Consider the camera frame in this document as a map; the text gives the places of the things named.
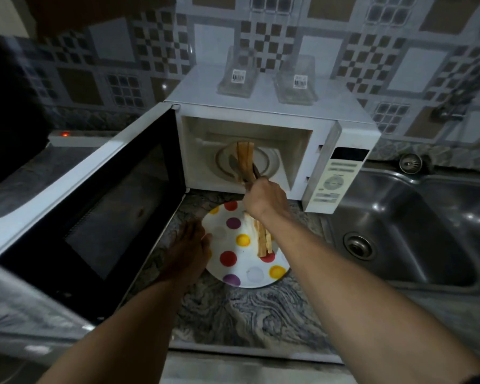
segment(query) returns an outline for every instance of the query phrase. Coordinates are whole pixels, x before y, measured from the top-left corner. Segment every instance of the wooden tongs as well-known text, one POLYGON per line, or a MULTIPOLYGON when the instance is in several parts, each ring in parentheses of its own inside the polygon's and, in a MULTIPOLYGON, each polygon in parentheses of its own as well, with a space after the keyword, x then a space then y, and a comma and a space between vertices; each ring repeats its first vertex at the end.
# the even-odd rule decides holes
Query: wooden tongs
MULTIPOLYGON (((252 185, 260 177, 258 168, 253 161, 254 143, 239 141, 236 145, 237 156, 229 156, 229 165, 237 174, 237 180, 246 187, 252 185)), ((249 213, 244 212, 246 222, 252 222, 254 232, 258 241, 258 257, 264 258, 268 253, 272 253, 272 238, 263 224, 252 218, 249 213)))

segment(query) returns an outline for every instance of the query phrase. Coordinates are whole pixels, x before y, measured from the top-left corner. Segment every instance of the left hand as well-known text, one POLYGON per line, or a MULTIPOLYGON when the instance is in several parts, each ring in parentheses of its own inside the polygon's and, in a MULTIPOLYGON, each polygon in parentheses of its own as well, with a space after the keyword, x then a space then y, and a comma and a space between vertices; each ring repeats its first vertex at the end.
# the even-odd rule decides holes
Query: left hand
POLYGON ((210 251, 211 234, 205 235, 201 221, 181 224, 157 280, 176 279, 186 287, 194 284, 205 270, 210 251))

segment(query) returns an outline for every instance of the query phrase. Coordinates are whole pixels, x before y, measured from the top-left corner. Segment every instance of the white microwave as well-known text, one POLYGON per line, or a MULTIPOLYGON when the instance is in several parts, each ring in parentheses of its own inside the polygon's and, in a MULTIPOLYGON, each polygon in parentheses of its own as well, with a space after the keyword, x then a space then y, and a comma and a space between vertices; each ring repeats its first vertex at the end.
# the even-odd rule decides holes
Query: white microwave
POLYGON ((112 315, 189 188, 244 192, 225 164, 235 141, 255 143, 258 169, 289 199, 334 211, 380 137, 352 93, 317 79, 314 105, 287 105, 268 74, 249 99, 217 94, 222 76, 195 66, 166 102, 0 216, 0 304, 23 318, 0 332, 65 337, 112 315))

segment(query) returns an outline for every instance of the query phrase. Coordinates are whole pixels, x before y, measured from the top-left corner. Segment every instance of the microwave control panel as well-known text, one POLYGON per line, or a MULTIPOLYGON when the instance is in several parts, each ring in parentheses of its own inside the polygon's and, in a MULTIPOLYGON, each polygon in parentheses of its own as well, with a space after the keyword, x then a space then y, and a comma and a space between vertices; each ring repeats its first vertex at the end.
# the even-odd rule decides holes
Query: microwave control panel
POLYGON ((302 197, 304 211, 334 213, 369 152, 366 148, 337 145, 325 151, 322 149, 302 197))
POLYGON ((329 159, 311 195, 310 203, 318 202, 336 207, 361 169, 361 166, 362 162, 354 160, 329 159))

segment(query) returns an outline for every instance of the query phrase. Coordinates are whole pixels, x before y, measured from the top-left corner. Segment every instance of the sink basin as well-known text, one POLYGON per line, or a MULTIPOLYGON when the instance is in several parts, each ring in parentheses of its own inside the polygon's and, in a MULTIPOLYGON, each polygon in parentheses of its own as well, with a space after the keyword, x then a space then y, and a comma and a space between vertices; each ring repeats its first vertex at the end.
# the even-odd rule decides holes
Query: sink basin
POLYGON ((450 227, 418 185, 398 175, 362 170, 325 221, 343 256, 387 281, 403 287, 469 287, 477 281, 475 266, 450 227))
POLYGON ((458 239, 480 256, 480 186, 428 180, 422 188, 431 205, 450 221, 458 239))

